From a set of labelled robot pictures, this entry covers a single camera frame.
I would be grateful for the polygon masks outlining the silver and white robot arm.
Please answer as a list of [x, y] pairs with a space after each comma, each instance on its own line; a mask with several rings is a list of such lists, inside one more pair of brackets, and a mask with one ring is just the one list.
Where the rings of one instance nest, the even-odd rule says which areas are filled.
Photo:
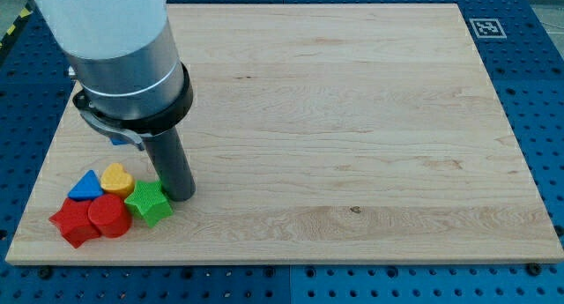
[[100, 134], [181, 147], [175, 125], [191, 103], [167, 0], [34, 0], [82, 86], [75, 105]]

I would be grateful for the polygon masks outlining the blue block behind arm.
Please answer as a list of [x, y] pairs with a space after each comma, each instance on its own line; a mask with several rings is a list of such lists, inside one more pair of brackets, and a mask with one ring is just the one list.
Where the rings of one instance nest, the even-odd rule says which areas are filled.
[[116, 139], [116, 138], [110, 138], [109, 140], [110, 140], [110, 143], [112, 145], [127, 145], [128, 144], [128, 142], [122, 141], [122, 140]]

